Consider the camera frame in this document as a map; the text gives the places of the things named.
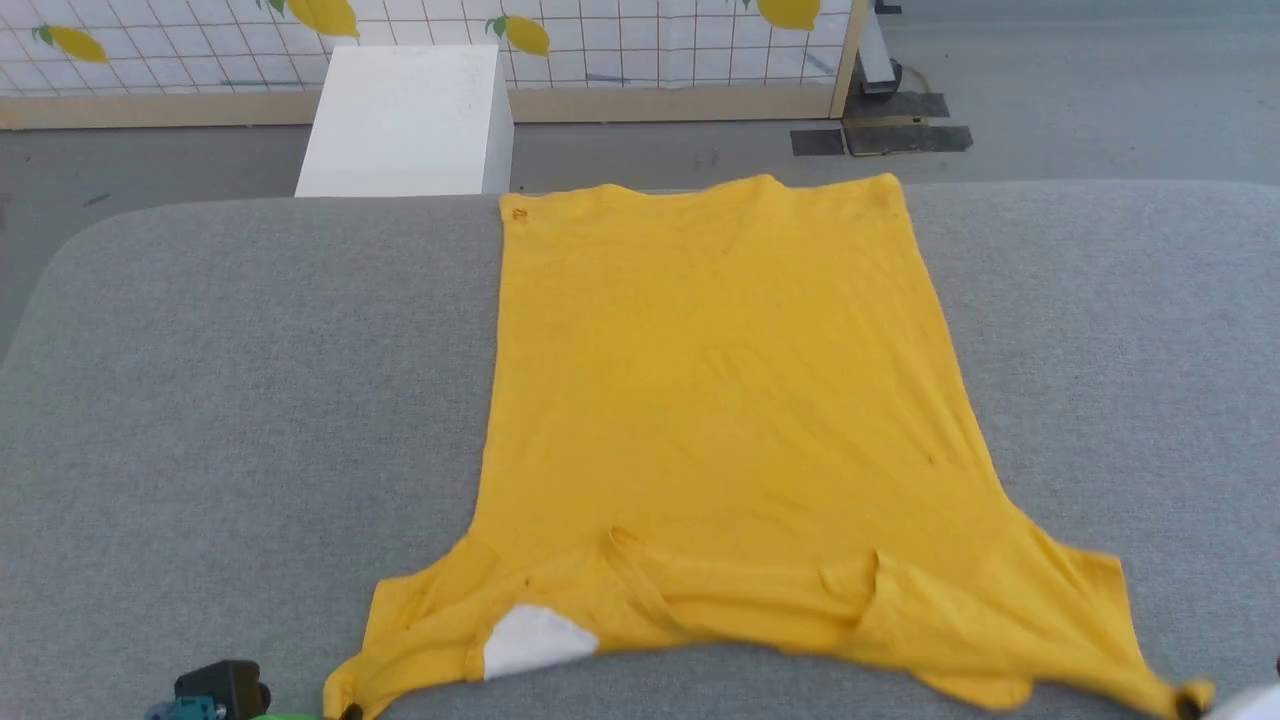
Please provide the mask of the lemon print grid partition panel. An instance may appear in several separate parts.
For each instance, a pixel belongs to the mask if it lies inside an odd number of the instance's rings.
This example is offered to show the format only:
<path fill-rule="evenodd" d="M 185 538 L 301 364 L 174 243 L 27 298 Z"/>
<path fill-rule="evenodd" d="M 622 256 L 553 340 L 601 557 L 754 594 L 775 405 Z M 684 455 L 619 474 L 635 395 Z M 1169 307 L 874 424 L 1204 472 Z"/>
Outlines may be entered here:
<path fill-rule="evenodd" d="M 0 0 L 0 129 L 292 126 L 340 53 L 488 46 L 518 123 L 835 119 L 873 0 Z"/>

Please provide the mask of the white box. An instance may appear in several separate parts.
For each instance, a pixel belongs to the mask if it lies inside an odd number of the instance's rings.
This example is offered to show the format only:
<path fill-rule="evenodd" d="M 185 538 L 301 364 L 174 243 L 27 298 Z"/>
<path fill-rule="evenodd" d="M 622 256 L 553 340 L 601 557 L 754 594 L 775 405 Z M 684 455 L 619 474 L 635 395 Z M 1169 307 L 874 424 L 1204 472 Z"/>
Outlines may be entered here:
<path fill-rule="evenodd" d="M 513 146 L 497 47 L 337 47 L 294 196 L 506 193 Z"/>

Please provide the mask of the grey fabric sofa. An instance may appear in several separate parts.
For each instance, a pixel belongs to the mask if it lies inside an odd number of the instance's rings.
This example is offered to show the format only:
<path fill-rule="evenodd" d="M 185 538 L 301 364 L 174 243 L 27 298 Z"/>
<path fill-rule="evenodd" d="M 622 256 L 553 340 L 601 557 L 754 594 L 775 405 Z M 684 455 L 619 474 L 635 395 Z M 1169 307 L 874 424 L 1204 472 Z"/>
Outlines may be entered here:
<path fill-rule="evenodd" d="M 909 184 L 1012 500 L 1116 553 L 1146 657 L 1280 657 L 1280 187 Z M 0 363 L 0 720 L 145 720 L 220 659 L 315 715 L 375 584 L 474 510 L 484 196 L 154 208 L 73 237 Z"/>

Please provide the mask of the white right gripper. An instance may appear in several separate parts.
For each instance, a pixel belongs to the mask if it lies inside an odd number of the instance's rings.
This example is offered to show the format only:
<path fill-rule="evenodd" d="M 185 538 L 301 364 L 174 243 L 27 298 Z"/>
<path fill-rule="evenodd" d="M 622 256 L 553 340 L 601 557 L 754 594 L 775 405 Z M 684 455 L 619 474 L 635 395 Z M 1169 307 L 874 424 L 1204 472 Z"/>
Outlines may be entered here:
<path fill-rule="evenodd" d="M 1174 698 L 1176 717 L 1199 720 L 1280 720 L 1280 683 L 1257 685 L 1215 701 L 1207 711 L 1207 687 L 1184 685 Z"/>

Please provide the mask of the large black floor plate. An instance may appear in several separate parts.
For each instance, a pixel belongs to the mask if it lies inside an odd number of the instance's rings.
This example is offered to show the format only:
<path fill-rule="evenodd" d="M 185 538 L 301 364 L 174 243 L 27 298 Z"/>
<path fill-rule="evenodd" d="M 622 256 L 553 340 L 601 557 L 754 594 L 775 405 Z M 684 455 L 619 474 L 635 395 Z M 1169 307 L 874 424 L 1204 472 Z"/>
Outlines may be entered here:
<path fill-rule="evenodd" d="M 965 152 L 973 145 L 966 126 L 850 126 L 844 133 L 847 150 L 855 158 Z"/>

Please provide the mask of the metal stand foot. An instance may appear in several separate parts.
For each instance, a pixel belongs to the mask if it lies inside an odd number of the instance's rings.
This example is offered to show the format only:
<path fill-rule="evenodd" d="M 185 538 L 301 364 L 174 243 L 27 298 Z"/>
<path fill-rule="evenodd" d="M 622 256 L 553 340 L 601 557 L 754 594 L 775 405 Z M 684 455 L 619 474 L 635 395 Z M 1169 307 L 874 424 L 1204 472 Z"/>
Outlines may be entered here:
<path fill-rule="evenodd" d="M 863 97 L 883 99 L 900 90 L 902 68 L 890 54 L 881 17 L 901 14 L 899 0 L 868 0 L 858 45 L 859 92 Z"/>

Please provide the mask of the yellow t-shirt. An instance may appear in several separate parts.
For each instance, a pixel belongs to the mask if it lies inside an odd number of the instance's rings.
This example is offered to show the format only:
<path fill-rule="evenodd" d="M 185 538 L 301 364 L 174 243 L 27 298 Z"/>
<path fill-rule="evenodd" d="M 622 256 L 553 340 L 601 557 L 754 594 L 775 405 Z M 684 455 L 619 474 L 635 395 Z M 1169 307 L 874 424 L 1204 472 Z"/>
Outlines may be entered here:
<path fill-rule="evenodd" d="M 1120 561 L 1005 495 L 895 177 L 509 193 L 500 218 L 474 519 L 378 584 L 326 717 L 737 642 L 995 711 L 1052 682 L 1196 719 L 1143 657 Z"/>

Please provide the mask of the black floor plate yellow edge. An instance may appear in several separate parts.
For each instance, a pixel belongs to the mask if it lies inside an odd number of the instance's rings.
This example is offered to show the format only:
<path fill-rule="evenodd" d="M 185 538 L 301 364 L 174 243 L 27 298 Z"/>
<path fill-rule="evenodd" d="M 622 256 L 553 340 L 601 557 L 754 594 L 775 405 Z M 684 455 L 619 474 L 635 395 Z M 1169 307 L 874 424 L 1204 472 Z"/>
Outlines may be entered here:
<path fill-rule="evenodd" d="M 895 94 L 855 94 L 845 104 L 841 122 L 846 126 L 927 126 L 932 119 L 950 118 L 943 94 L 897 91 Z"/>

